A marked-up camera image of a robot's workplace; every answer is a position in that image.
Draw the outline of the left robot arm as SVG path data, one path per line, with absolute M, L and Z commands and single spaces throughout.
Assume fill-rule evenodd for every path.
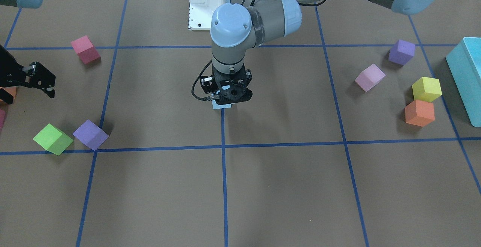
M 253 95 L 248 89 L 252 75 L 246 69 L 244 58 L 250 48 L 285 37 L 296 32 L 302 24 L 302 6 L 316 7 L 329 0 L 225 0 L 212 14 L 210 36 L 212 59 L 208 66 L 212 73 L 200 73 L 205 97 L 194 91 L 199 101 L 214 101 L 217 105 L 230 105 L 249 101 Z M 395 13 L 414 15 L 422 12 L 434 0 L 367 0 Z

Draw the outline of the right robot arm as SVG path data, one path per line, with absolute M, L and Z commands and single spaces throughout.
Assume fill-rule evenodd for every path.
M 0 0 L 3 6 L 38 9 L 43 0 Z M 38 61 L 23 67 L 8 52 L 3 45 L 0 47 L 0 97 L 7 104 L 12 104 L 14 97 L 6 91 L 13 86 L 36 88 L 46 93 L 50 98 L 55 97 L 56 76 Z

